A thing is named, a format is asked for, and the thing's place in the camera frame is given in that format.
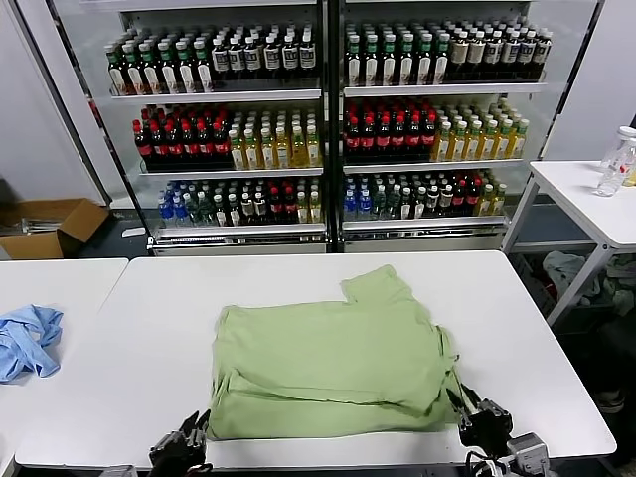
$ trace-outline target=table leg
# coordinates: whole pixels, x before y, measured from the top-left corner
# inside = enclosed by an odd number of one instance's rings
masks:
[[[517,240],[517,236],[521,231],[521,227],[526,220],[526,216],[528,215],[530,208],[533,206],[533,202],[535,201],[535,196],[537,195],[538,191],[539,184],[537,184],[535,176],[530,176],[530,181],[528,181],[528,185],[526,186],[524,195],[521,196],[519,206],[517,206],[517,210],[513,215],[513,219],[510,222],[508,230],[506,231],[506,235],[504,236],[504,240],[501,243],[501,251],[503,253],[510,253],[510,250],[515,244],[515,240]]]
[[[548,324],[553,326],[557,320],[578,303],[585,285],[591,282],[614,254],[614,249],[607,244],[599,244],[589,256],[585,265],[569,285],[563,296],[548,317]]]

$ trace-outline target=juice bottle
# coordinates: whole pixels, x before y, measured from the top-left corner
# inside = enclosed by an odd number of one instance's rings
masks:
[[[448,152],[446,159],[448,161],[461,161],[464,152],[464,144],[466,144],[466,121],[457,121],[457,127],[450,133],[450,142],[448,144]]]
[[[450,141],[450,122],[444,121],[439,128],[439,137],[433,145],[432,162],[445,162]]]
[[[530,121],[522,119],[519,121],[519,127],[513,137],[510,138],[508,149],[506,150],[506,159],[522,159],[524,155],[524,146],[526,145],[526,134],[528,134],[528,126]]]
[[[506,150],[510,142],[509,135],[512,125],[512,119],[504,119],[501,129],[499,129],[499,134],[495,138],[495,144],[493,145],[493,159],[506,159]]]
[[[291,167],[302,168],[309,166],[309,155],[305,139],[302,137],[302,127],[294,126],[292,130],[294,140],[291,151]]]
[[[481,121],[475,120],[470,125],[470,131],[466,137],[466,144],[464,145],[464,151],[461,156],[462,160],[476,161],[479,159],[479,157],[477,157],[477,147],[479,146],[481,136]]]
[[[486,125],[486,132],[482,134],[479,144],[477,145],[477,152],[475,157],[478,157],[481,161],[487,161],[492,159],[493,146],[495,145],[495,138],[497,137],[497,121],[490,119]]]

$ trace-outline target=robotic hand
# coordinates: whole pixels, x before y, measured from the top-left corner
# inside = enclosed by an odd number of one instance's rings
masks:
[[[466,455],[466,476],[549,477],[548,448],[533,433],[511,438],[512,416],[489,399],[461,385],[459,397],[447,390],[451,403],[461,415],[459,439],[465,446],[481,447],[486,455],[474,451]]]

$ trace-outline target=white wall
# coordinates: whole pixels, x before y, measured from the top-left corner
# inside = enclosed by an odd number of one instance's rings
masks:
[[[546,160],[600,160],[618,126],[636,113],[636,1],[605,5],[562,114]]]

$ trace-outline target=yellow bottle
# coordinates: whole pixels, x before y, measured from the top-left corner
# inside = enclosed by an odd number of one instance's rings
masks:
[[[466,121],[457,121],[457,127],[450,133],[450,142],[448,144],[448,152],[446,159],[449,161],[461,161],[461,155],[464,152],[464,144],[466,144]]]
[[[245,155],[247,156],[247,169],[250,171],[260,169],[258,153],[256,152],[256,140],[252,129],[245,130]]]
[[[305,139],[302,137],[302,127],[295,125],[292,129],[294,140],[291,149],[291,167],[303,168],[309,166],[309,155],[307,154],[307,146]]]
[[[481,136],[481,121],[475,119],[471,123],[470,131],[468,131],[468,135],[466,136],[466,144],[464,145],[464,151],[461,155],[463,161],[479,160],[479,157],[477,157],[477,147],[479,146]]]
[[[283,126],[276,127],[276,156],[280,169],[289,169],[289,142]]]
[[[510,142],[510,128],[513,125],[512,119],[504,119],[499,134],[495,138],[495,144],[493,145],[493,159],[501,160],[506,159],[506,150],[508,149],[508,143]]]
[[[450,141],[450,122],[444,121],[439,128],[439,136],[435,138],[431,162],[446,162],[448,143]]]
[[[307,153],[309,154],[309,167],[321,167],[322,157],[320,157],[320,144],[316,135],[315,124],[307,126]]]
[[[262,138],[260,147],[262,149],[262,160],[265,169],[278,169],[276,150],[274,148],[273,141],[271,140],[270,129],[268,127],[263,127],[260,130],[260,137]]]
[[[506,159],[523,159],[524,146],[526,145],[526,135],[528,134],[528,126],[530,121],[522,119],[519,121],[519,128],[515,137],[511,138],[506,150]]]
[[[497,121],[490,119],[486,123],[486,132],[484,132],[477,145],[475,156],[481,161],[487,161],[493,158],[493,146],[497,137]]]
[[[245,152],[242,148],[242,141],[240,140],[239,134],[235,129],[230,129],[228,132],[228,136],[230,137],[230,147],[232,150],[232,160],[235,163],[235,170],[244,171],[246,157]]]

